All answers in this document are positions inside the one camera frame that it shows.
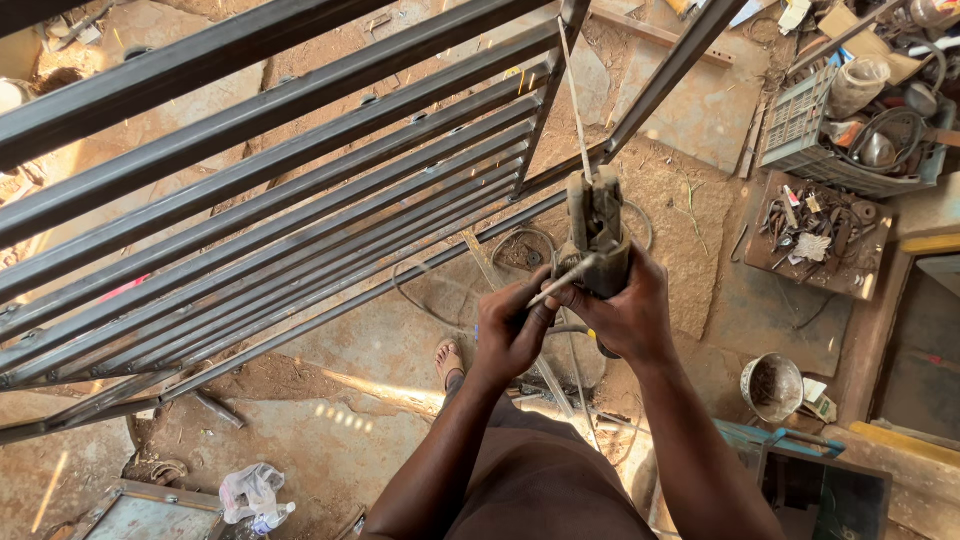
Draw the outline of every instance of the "plastic crate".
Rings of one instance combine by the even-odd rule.
[[[884,199],[937,184],[944,169],[947,147],[934,144],[921,158],[917,174],[891,178],[865,171],[841,160],[820,144],[820,125],[830,84],[838,69],[829,66],[786,90],[777,98],[770,128],[764,139],[760,166],[790,173],[821,184],[845,187],[862,197]],[[952,129],[956,104],[938,98],[937,114],[929,124]]]

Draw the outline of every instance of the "person's right hand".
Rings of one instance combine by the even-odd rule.
[[[553,309],[559,305],[572,309],[605,347],[635,362],[675,353],[667,293],[666,268],[634,241],[630,249],[630,277],[619,294],[603,301],[571,284],[561,287],[546,302]]]

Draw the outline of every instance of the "person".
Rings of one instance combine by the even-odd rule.
[[[633,244],[627,287],[608,301],[568,285],[526,310],[549,267],[484,296],[469,373],[442,344],[446,400],[367,516],[362,538],[655,539],[616,471],[566,423],[518,410],[504,391],[540,353],[560,306],[639,379],[660,484],[684,540],[783,540],[773,511],[713,426],[670,334],[666,269]]]

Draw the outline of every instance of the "foot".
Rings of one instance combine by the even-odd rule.
[[[437,346],[437,352],[434,354],[434,366],[437,368],[437,375],[444,382],[444,392],[450,384],[450,375],[454,372],[460,372],[465,377],[464,362],[460,359],[460,349],[457,342],[452,339],[445,339]]]

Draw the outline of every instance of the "yellow wooden beam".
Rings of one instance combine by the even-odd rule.
[[[900,243],[900,250],[910,255],[931,255],[960,251],[960,233],[910,238]]]
[[[953,467],[960,467],[960,452],[915,439],[909,435],[885,430],[863,422],[850,424],[850,431],[870,439],[878,444],[908,452],[927,459],[933,459]]]

